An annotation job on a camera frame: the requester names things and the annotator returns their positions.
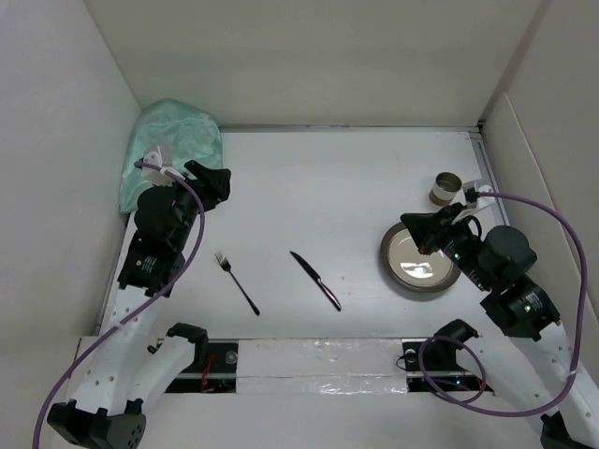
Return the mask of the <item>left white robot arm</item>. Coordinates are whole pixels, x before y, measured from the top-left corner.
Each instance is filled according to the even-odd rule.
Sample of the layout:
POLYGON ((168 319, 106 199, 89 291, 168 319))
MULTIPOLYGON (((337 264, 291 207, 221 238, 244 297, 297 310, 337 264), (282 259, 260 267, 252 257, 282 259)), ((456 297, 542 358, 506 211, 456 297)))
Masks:
POLYGON ((88 360, 80 386, 64 402, 48 398, 38 419, 79 448, 138 447, 159 397, 185 369, 208 362, 208 333, 201 327, 177 323, 155 348, 147 343, 174 284, 197 255, 200 244, 189 245, 189 236, 204 229, 207 211, 228 199, 231 172, 196 161, 185 164, 184 174, 149 160, 136 165, 155 179, 138 199, 109 326, 62 376, 68 379, 88 360))

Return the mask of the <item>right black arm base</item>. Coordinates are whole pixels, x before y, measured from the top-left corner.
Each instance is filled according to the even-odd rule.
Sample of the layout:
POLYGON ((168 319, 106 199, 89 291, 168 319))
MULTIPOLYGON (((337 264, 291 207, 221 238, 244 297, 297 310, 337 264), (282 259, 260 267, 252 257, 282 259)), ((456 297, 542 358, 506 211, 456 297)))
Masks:
MULTIPOLYGON (((403 339, 402 354, 396 360, 396 367, 406 373, 409 393, 436 392, 425 380, 418 364, 419 350, 424 341, 425 339, 403 339)), ((432 379, 447 393, 477 393, 482 386, 482 379, 457 363, 456 352, 455 344, 434 340, 423 352, 424 367, 432 379)))

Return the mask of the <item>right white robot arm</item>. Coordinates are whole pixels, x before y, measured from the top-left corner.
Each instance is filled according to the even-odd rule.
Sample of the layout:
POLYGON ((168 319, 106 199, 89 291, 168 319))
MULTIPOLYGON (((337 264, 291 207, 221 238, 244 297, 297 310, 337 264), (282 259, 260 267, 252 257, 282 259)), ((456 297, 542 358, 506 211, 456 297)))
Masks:
POLYGON ((520 376, 470 325, 450 322, 425 340, 417 360, 428 355, 443 368, 472 372, 511 406, 509 417, 526 418, 545 448, 598 445, 598 387, 579 360, 580 336, 570 341, 545 290, 527 274, 537 256, 525 235, 509 225, 485 237, 470 224, 474 212, 461 203, 434 213, 405 213, 402 223, 417 250, 442 252, 482 292, 488 318, 524 355, 533 373, 520 376))

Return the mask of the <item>green patterned cloth placemat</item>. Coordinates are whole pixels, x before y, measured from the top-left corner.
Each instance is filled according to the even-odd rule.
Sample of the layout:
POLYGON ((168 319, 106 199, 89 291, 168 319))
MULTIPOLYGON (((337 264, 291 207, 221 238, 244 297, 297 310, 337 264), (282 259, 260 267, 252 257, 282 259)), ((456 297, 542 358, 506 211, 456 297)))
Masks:
POLYGON ((157 145, 167 149, 172 165, 180 172, 189 160, 211 169, 223 166, 223 141, 213 115, 174 99, 154 102, 141 112, 128 141, 119 191, 120 213, 134 211, 141 193, 151 187, 134 164, 157 145))

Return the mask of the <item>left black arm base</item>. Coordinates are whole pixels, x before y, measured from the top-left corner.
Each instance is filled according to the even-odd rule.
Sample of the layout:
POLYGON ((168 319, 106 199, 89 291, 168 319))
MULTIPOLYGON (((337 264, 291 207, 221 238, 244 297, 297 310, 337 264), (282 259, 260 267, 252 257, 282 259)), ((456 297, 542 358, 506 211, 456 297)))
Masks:
POLYGON ((237 389, 239 342, 211 340, 199 362, 181 372, 166 389, 170 394, 229 394, 237 389))

